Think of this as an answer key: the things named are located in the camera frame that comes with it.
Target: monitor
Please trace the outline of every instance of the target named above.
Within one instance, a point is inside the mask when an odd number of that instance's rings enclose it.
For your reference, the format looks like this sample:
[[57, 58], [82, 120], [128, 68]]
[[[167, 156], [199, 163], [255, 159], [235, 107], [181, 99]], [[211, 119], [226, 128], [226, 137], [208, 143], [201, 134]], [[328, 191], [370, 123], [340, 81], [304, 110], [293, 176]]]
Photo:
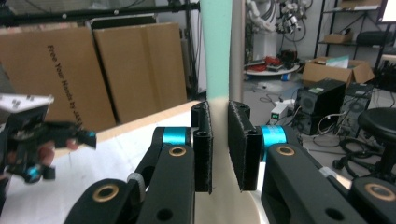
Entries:
[[396, 0], [382, 0], [378, 13], [378, 23], [396, 23]]

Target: floor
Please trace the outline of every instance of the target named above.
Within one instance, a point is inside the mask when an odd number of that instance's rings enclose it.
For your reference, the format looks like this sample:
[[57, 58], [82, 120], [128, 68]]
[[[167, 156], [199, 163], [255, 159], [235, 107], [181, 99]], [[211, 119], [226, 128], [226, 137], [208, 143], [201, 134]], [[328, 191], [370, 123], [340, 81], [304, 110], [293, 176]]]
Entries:
[[[248, 105], [251, 109], [250, 121], [253, 125], [264, 125], [270, 118], [271, 110], [275, 107], [274, 102], [279, 101], [279, 98], [283, 100], [295, 99], [296, 91], [303, 86], [301, 81], [301, 74], [293, 74], [289, 81], [281, 81], [280, 76], [274, 77], [249, 77], [248, 80], [244, 81], [244, 98], [243, 103]], [[394, 99], [396, 93], [390, 91], [374, 91], [372, 101], [369, 108], [372, 107], [396, 107], [394, 105]], [[334, 160], [340, 160], [346, 153], [339, 146], [340, 138], [333, 133], [326, 133], [323, 135], [308, 136], [301, 134], [303, 139], [303, 146], [306, 148], [311, 155], [319, 161], [323, 166], [330, 167], [336, 173], [351, 179], [352, 176], [346, 171], [346, 169], [337, 170], [332, 168]], [[365, 139], [363, 131], [360, 131], [358, 139], [364, 143], [372, 144], [373, 138]], [[361, 150], [361, 146], [358, 144], [348, 144], [348, 147], [352, 150]], [[379, 160], [379, 157], [373, 156], [365, 159], [369, 163], [375, 163]], [[350, 162], [350, 167], [357, 175], [368, 175], [368, 171], [365, 168], [355, 165]]]

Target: black computer tower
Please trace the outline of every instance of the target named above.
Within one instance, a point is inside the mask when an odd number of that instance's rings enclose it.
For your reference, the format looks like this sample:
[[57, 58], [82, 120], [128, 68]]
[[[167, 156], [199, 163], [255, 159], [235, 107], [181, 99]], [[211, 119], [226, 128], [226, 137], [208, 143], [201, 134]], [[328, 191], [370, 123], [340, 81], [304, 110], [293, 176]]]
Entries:
[[306, 114], [302, 111], [297, 112], [294, 116], [292, 127], [297, 129], [300, 133], [304, 133], [307, 135], [318, 134], [318, 128], [321, 131], [326, 131], [329, 127], [332, 126], [337, 121], [336, 117], [332, 117], [330, 119], [325, 118], [321, 115], [310, 115]]
[[359, 115], [369, 107], [373, 85], [352, 82], [346, 89], [344, 102], [340, 108], [340, 116], [334, 133], [342, 136], [357, 137], [361, 127], [358, 124]]
[[343, 103], [347, 84], [325, 78], [306, 89], [299, 89], [296, 104], [300, 110], [310, 115], [338, 113]]

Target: cardboard box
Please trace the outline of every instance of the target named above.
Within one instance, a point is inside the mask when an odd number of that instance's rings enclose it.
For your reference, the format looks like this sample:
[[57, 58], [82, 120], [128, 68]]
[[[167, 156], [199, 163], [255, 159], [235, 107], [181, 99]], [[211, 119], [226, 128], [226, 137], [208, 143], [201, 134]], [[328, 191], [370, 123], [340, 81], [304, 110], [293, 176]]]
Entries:
[[365, 83], [375, 78], [370, 64], [366, 61], [349, 60], [348, 68], [318, 64], [318, 62], [324, 62], [327, 59], [325, 57], [319, 57], [305, 65], [302, 76], [305, 86], [312, 85], [326, 77], [344, 81], [347, 86], [351, 81]]
[[0, 61], [16, 93], [55, 98], [47, 120], [97, 132], [115, 126], [87, 28], [0, 35]]
[[353, 32], [348, 32], [346, 35], [330, 34], [324, 36], [323, 42], [342, 44], [351, 41], [352, 38], [353, 38]]
[[343, 0], [339, 7], [355, 8], [365, 6], [381, 6], [381, 2], [381, 0]]
[[121, 123], [187, 102], [177, 23], [94, 31]]

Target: black stool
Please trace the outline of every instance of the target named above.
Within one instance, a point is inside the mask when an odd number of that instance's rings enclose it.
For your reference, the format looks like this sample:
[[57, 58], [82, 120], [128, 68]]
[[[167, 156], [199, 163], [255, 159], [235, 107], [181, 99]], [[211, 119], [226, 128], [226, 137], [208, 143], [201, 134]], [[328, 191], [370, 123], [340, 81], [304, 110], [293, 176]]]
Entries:
[[396, 163], [396, 108], [366, 110], [359, 116], [358, 123], [385, 147], [381, 160], [375, 164], [371, 175], [393, 183], [396, 179], [391, 172]]

